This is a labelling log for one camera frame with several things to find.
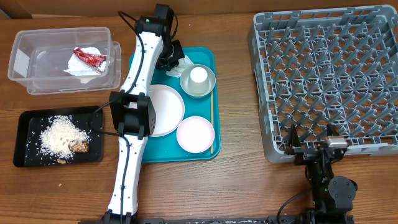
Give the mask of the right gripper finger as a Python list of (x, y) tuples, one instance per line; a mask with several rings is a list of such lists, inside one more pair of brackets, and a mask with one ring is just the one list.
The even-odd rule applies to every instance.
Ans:
[(327, 136), (339, 136), (340, 134), (336, 131), (335, 126), (331, 123), (328, 123), (326, 126), (326, 135)]
[(294, 124), (290, 126), (287, 146), (289, 149), (300, 147), (300, 139), (297, 134), (297, 129)]

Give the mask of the white tissue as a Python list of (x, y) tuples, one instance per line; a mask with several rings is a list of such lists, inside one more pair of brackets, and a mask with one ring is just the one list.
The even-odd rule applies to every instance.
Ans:
[(183, 71), (192, 65), (193, 62), (186, 55), (184, 58), (180, 58), (178, 60), (178, 65), (174, 66), (170, 71), (166, 71), (165, 74), (171, 77), (180, 78)]

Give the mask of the large white plate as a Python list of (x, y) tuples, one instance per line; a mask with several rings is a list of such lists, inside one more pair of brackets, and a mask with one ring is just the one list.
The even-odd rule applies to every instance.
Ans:
[(167, 85), (151, 85), (150, 99), (156, 113), (152, 137), (166, 136), (173, 132), (185, 115), (185, 104), (180, 94)]

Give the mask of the red snack wrapper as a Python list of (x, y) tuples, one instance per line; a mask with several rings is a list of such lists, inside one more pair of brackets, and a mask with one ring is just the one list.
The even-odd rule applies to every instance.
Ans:
[(76, 48), (73, 53), (79, 60), (81, 60), (85, 65), (92, 68), (95, 72), (101, 74), (102, 70), (100, 66), (107, 60), (105, 55), (101, 54), (89, 54), (82, 51), (81, 48)]

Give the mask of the white napkin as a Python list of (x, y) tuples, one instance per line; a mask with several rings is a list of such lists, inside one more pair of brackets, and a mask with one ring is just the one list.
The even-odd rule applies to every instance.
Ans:
[[(100, 51), (95, 47), (85, 47), (85, 48), (81, 48), (81, 49), (85, 53), (101, 54)], [(107, 64), (107, 60), (100, 66), (102, 73), (105, 70), (106, 64)], [(81, 60), (79, 60), (77, 58), (77, 56), (75, 56), (74, 53), (71, 56), (70, 60), (68, 61), (68, 68), (66, 70), (64, 70), (64, 72), (67, 72), (67, 73), (71, 74), (72, 76), (78, 77), (80, 79), (81, 83), (88, 83), (91, 80), (95, 79), (95, 77), (97, 75), (102, 74), (102, 73), (99, 74), (99, 73), (95, 72), (92, 68), (85, 65)]]

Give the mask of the brown food piece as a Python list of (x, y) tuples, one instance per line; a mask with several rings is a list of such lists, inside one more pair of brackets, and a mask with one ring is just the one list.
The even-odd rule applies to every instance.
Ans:
[(90, 145), (87, 141), (71, 141), (68, 148), (74, 153), (87, 153), (90, 150)]

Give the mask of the pile of white rice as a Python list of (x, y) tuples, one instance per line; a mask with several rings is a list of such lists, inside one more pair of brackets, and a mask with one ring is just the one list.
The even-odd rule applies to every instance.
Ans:
[(52, 159), (71, 159), (77, 154), (68, 148), (71, 141), (90, 143), (88, 133), (73, 124), (71, 116), (55, 115), (30, 120), (26, 144), (29, 152)]

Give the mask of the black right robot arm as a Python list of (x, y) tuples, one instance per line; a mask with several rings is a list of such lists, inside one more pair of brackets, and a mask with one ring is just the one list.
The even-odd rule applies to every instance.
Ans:
[(304, 209), (294, 223), (353, 223), (347, 213), (353, 209), (353, 200), (358, 190), (355, 181), (335, 176), (332, 164), (344, 158), (348, 149), (345, 138), (335, 131), (332, 124), (326, 126), (326, 139), (317, 148), (304, 149), (300, 146), (296, 126), (291, 125), (286, 154), (295, 156), (294, 164), (305, 167), (305, 176), (310, 188), (294, 195), (279, 209), (276, 220), (282, 221), (284, 207), (296, 198), (311, 192), (313, 207)]

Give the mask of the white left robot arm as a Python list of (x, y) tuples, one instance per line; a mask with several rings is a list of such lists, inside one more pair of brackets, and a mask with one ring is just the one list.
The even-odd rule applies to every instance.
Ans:
[(136, 34), (136, 49), (129, 73), (119, 91), (111, 92), (107, 106), (118, 137), (119, 159), (113, 196), (100, 223), (135, 223), (137, 187), (142, 156), (155, 129), (155, 109), (149, 88), (155, 70), (171, 70), (184, 57), (175, 34), (174, 11), (157, 4), (154, 16), (142, 16), (130, 26)]

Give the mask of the grey bowl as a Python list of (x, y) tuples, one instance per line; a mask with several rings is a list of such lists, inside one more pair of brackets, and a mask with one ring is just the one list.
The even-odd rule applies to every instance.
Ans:
[[(191, 69), (193, 69), (194, 67), (203, 67), (208, 72), (208, 89), (206, 92), (199, 94), (199, 95), (193, 94), (192, 92), (188, 91), (188, 86), (187, 86), (189, 73), (190, 73)], [(182, 90), (186, 94), (188, 94), (194, 98), (201, 98), (201, 97), (204, 97), (204, 96), (210, 94), (211, 91), (214, 89), (215, 85), (216, 85), (215, 73), (209, 67), (206, 67), (204, 65), (192, 65), (192, 66), (186, 68), (180, 77), (180, 86), (182, 87)]]

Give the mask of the white paper cup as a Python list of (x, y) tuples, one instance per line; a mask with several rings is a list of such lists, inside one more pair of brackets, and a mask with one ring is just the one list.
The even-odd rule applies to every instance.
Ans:
[(208, 72), (203, 67), (191, 69), (188, 78), (188, 91), (193, 94), (202, 94), (208, 89)]

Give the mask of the wooden chopstick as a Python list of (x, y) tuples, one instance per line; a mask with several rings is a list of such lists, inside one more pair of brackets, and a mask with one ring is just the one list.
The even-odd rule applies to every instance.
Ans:
[[(214, 130), (214, 126), (213, 126), (213, 122), (214, 122), (214, 109), (213, 109), (213, 90), (211, 91), (211, 96), (210, 96), (210, 106), (211, 106), (211, 108), (210, 108), (210, 111), (211, 111), (211, 127), (213, 128), (213, 130)], [(210, 153), (211, 154), (213, 154), (213, 144), (214, 144), (214, 140), (213, 140), (213, 142), (211, 143), (211, 147), (210, 147)]]

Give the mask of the small white plate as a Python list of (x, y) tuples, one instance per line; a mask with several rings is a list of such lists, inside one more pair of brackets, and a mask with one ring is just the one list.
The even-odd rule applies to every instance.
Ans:
[(215, 140), (213, 125), (201, 116), (184, 119), (177, 128), (177, 142), (189, 153), (205, 152)]

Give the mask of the small brown food scrap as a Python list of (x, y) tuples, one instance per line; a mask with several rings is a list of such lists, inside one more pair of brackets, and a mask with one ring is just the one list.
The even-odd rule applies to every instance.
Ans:
[(66, 164), (67, 162), (65, 161), (65, 160), (63, 160), (63, 159), (57, 159), (57, 162), (59, 163), (59, 164)]

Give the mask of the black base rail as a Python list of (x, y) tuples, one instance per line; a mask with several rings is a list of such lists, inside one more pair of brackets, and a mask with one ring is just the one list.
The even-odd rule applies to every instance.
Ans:
[[(99, 224), (102, 220), (84, 221), (78, 223)], [(267, 218), (234, 218), (234, 219), (188, 219), (188, 220), (164, 220), (162, 218), (135, 219), (132, 223), (137, 224), (278, 224), (276, 216)], [(298, 224), (299, 218), (293, 215), (280, 216), (281, 224)]]

